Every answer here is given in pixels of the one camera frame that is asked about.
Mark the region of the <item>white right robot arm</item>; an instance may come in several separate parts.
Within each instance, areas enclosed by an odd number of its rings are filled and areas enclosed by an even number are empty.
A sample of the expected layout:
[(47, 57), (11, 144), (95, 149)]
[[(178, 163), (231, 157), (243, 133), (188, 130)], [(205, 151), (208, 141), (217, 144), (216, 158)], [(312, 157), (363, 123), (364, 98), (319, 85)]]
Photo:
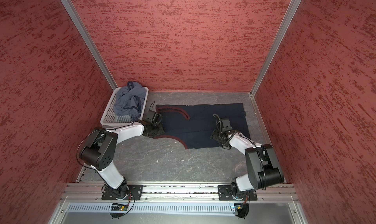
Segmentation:
[(245, 156), (247, 172), (234, 178), (228, 191), (234, 200), (245, 201), (254, 196), (256, 190), (265, 190), (285, 181), (272, 145), (256, 143), (240, 132), (224, 132), (222, 129), (215, 129), (211, 139), (219, 142), (225, 149), (235, 148)]

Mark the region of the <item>navy tank top red trim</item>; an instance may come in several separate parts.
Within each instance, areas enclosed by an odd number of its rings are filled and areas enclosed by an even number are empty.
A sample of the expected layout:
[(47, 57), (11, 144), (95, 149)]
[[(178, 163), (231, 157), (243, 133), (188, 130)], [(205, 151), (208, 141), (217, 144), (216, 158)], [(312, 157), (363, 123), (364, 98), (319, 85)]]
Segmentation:
[(231, 127), (249, 138), (246, 112), (242, 103), (214, 105), (157, 105), (156, 112), (162, 115), (164, 134), (157, 138), (179, 141), (185, 149), (220, 147), (221, 144), (210, 138), (217, 129), (218, 115), (227, 118)]

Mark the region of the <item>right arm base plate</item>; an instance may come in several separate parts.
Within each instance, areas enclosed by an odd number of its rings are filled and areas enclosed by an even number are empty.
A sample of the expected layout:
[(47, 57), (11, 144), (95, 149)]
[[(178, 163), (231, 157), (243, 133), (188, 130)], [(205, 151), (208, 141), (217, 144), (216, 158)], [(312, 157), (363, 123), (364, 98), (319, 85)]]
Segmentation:
[(219, 185), (218, 196), (220, 201), (256, 201), (257, 194), (254, 189), (239, 191), (235, 184)]

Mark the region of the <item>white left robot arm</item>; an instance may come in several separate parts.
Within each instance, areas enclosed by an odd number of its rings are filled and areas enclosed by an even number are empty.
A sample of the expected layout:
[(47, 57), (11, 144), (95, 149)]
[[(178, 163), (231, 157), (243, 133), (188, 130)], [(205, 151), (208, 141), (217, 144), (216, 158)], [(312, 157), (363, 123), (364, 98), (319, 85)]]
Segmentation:
[(103, 200), (131, 200), (136, 194), (129, 188), (126, 178), (114, 163), (116, 147), (131, 138), (145, 136), (156, 138), (164, 133), (162, 124), (132, 122), (118, 128), (95, 128), (77, 148), (76, 160), (88, 169), (95, 170), (104, 181)]

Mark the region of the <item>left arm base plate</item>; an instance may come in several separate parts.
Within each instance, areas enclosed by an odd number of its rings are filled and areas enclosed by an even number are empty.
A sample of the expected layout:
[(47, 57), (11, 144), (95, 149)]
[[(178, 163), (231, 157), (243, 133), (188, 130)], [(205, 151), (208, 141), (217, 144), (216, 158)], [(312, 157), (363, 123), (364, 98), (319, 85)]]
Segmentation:
[(126, 201), (126, 200), (136, 200), (141, 199), (143, 192), (143, 185), (121, 185), (118, 189), (114, 189), (109, 185), (105, 184), (102, 187), (102, 197), (104, 201)]

